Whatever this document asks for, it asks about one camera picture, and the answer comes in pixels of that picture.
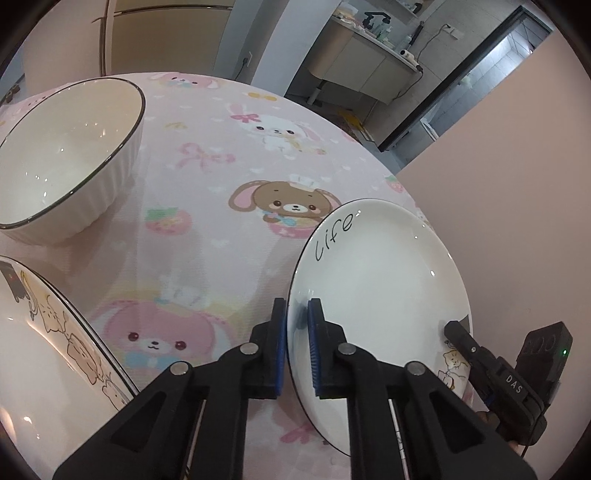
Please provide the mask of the person's right hand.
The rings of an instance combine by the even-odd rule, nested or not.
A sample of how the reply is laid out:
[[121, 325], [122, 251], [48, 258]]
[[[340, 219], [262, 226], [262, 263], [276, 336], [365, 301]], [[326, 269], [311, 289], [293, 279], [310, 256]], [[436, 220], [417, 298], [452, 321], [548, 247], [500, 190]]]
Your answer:
[[521, 441], [528, 432], [526, 427], [520, 424], [506, 422], [491, 411], [477, 411], [476, 414], [486, 425], [491, 427], [504, 439], [514, 452], [521, 455]]

